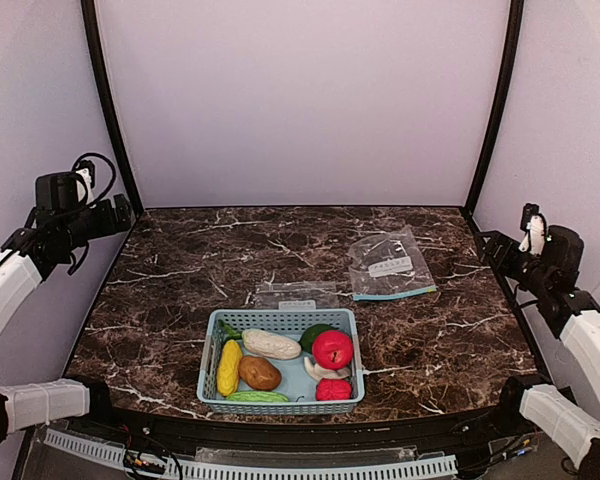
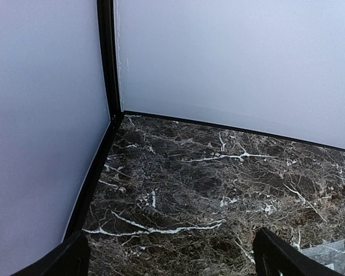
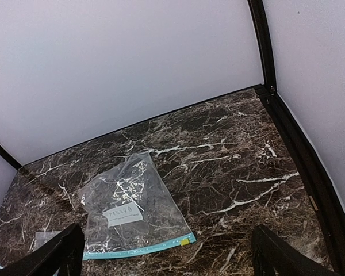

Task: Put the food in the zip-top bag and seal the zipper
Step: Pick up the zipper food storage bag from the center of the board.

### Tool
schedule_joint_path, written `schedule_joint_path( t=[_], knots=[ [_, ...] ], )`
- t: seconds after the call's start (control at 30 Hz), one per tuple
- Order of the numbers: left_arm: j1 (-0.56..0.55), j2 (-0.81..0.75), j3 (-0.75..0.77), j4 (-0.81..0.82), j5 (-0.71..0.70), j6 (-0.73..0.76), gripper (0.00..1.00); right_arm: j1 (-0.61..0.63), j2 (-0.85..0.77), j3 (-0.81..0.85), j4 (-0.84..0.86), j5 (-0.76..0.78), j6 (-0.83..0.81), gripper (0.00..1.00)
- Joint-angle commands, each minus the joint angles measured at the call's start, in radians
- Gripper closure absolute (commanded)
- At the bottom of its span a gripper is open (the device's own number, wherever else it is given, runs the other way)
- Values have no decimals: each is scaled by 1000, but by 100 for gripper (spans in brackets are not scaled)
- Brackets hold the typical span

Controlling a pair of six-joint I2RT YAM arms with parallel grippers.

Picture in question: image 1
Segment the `clear zip top bag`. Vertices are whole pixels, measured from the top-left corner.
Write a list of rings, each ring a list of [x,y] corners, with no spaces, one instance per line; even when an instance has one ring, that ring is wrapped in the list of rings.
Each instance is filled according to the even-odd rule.
[[[392,301],[437,290],[409,226],[352,244],[349,278],[354,301]]]

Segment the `white bitter gourd toy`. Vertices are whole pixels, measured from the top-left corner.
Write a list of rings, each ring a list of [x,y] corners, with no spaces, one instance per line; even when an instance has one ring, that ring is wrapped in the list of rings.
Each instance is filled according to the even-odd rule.
[[[265,330],[244,330],[242,340],[248,351],[267,358],[292,360],[302,353],[297,341]]]

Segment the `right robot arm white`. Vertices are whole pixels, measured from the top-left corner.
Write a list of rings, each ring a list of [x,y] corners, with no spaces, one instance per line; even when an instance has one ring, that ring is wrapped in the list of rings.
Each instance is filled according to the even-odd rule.
[[[517,242],[498,231],[478,236],[482,259],[536,299],[553,336],[573,356],[600,405],[600,305],[577,288],[584,243],[565,227],[528,232]],[[600,479],[600,419],[540,376],[510,377],[493,414],[504,433],[527,421],[558,445],[582,478]]]

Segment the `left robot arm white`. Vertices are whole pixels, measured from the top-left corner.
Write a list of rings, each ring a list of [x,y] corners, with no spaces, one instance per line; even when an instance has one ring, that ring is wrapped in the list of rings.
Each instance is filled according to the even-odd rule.
[[[33,209],[25,226],[0,249],[0,337],[21,304],[61,265],[75,273],[82,265],[73,251],[91,240],[131,227],[131,204],[122,194],[74,211]],[[0,386],[0,444],[19,430],[55,420],[112,413],[110,391],[103,380],[84,376],[51,382]]]

